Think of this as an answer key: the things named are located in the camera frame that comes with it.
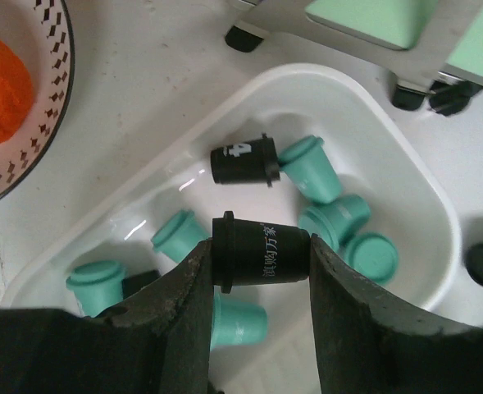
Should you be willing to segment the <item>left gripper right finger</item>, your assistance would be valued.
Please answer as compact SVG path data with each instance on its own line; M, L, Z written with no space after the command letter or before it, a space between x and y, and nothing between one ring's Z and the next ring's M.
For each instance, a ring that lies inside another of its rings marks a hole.
M398 298L311 238L310 304L323 393L483 393L483 328Z

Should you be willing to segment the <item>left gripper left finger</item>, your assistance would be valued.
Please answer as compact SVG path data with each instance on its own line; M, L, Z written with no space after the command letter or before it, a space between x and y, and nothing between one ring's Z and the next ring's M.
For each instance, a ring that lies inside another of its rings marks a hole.
M97 318L0 309L0 393L204 393L212 244Z

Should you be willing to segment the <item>teal capsule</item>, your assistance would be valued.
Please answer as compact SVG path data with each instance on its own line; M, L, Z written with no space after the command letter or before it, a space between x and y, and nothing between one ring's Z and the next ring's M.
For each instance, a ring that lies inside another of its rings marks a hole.
M278 155L280 169L315 204L328 204L343 192L343 186L323 149L324 140L308 135Z
M377 284L388 283L399 266L399 252L394 242L377 232L353 237L344 247L345 263Z
M298 216L298 227L316 234L338 251L369 220L371 209L359 195L343 195L329 204L310 205Z
M214 294L210 350L258 344L265 340L267 331L263 307Z
M182 262L195 246L209 238L194 211L181 209L162 225L151 238L153 250L175 263Z
M125 266L116 260L101 260L75 268L66 279L83 315L96 317L124 300Z

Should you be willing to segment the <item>white storage basket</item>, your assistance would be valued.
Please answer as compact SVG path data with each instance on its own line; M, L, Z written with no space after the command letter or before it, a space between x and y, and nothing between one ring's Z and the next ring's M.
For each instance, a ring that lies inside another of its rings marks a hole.
M458 216L398 127L355 80L313 64L262 73L178 138L68 233L28 264L8 286L4 308L78 312L66 289L69 272L103 259L130 273L174 264L154 252L154 232L181 209L206 228L225 211L237 218L293 226L305 199L283 176L272 186L214 183L210 151L267 133L284 149L321 137L346 192L371 207L368 231L392 239L399 267L387 289L423 309L444 297L458 267Z

